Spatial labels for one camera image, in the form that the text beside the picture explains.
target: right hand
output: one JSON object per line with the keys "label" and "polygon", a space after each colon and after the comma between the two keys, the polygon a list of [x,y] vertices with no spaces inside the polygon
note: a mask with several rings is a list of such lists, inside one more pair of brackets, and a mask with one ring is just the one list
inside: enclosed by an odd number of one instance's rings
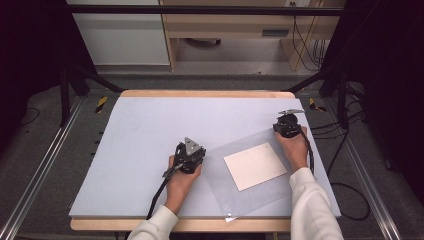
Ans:
{"label": "right hand", "polygon": [[[302,131],[306,136],[306,127],[302,126]],[[289,160],[293,173],[303,167],[308,167],[307,155],[308,155],[308,145],[305,141],[305,138],[302,134],[298,134],[293,138],[282,137],[280,133],[275,132],[275,138],[283,147],[284,154]]]}
{"label": "right hand", "polygon": [[[174,164],[174,155],[169,157],[168,168]],[[200,164],[193,174],[185,174],[177,170],[172,175],[168,184],[166,185],[167,198],[165,207],[171,210],[175,215],[180,211],[188,193],[190,192],[191,185],[200,176],[202,172],[202,164]]]}

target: cabinet door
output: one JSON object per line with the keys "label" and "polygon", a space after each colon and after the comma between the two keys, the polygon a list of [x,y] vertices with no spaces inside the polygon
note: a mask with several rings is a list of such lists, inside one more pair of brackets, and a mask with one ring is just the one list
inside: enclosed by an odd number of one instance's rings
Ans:
{"label": "cabinet door", "polygon": [[[157,0],[67,0],[68,4],[158,5]],[[74,14],[95,65],[169,65],[160,14]]]}

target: clear acrylic sheet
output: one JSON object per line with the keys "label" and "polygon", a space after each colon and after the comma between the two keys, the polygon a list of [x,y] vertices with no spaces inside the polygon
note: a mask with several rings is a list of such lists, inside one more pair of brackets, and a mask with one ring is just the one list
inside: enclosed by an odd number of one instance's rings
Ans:
{"label": "clear acrylic sheet", "polygon": [[[224,161],[224,157],[267,142],[287,169],[287,173],[239,191]],[[209,150],[206,156],[207,160],[205,159],[206,161],[204,161],[202,175],[205,176],[211,186],[223,217],[227,221],[228,219],[246,216],[292,193],[289,185],[292,169],[284,155],[282,147],[275,139],[273,129],[268,129]]]}

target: paper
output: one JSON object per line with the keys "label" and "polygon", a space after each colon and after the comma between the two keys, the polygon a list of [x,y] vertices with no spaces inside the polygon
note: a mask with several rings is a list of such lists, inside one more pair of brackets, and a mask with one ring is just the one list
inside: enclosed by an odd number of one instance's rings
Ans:
{"label": "paper", "polygon": [[239,191],[287,173],[268,142],[224,157],[224,160]]}

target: white long sleeve shirt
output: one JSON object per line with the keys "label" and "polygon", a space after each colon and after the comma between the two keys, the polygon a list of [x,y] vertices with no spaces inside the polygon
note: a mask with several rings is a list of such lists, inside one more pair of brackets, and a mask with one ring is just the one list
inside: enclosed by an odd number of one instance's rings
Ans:
{"label": "white long sleeve shirt", "polygon": [[[301,168],[290,177],[293,189],[291,238],[293,240],[343,239],[339,224],[331,212],[325,190],[315,182],[308,168]],[[143,221],[129,235],[129,240],[167,240],[177,216],[160,206],[148,221]]]}

